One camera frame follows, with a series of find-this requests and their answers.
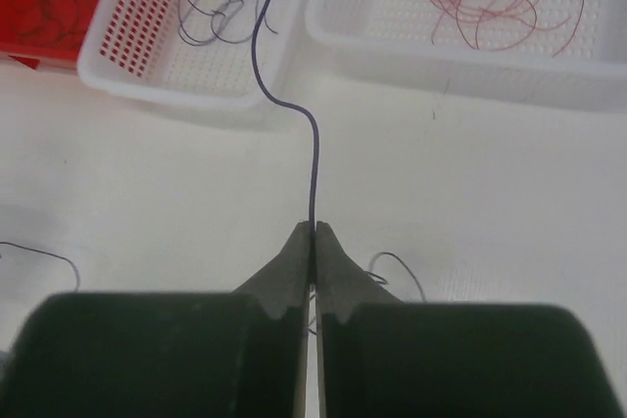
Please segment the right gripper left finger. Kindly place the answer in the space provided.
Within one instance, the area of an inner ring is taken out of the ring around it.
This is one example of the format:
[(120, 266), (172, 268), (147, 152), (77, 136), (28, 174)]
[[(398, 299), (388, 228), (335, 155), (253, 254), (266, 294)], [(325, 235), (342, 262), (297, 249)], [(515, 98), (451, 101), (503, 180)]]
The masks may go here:
[(234, 293), (248, 302), (234, 417), (305, 414), (311, 227), (299, 222), (278, 254)]

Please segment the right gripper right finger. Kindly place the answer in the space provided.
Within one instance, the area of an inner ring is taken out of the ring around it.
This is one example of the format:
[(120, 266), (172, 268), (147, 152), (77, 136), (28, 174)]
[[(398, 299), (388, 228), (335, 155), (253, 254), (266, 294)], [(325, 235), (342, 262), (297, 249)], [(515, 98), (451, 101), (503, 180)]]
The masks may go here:
[(396, 377), (407, 351), (406, 310), (345, 252), (331, 225), (314, 233), (317, 383), (323, 417), (405, 417)]

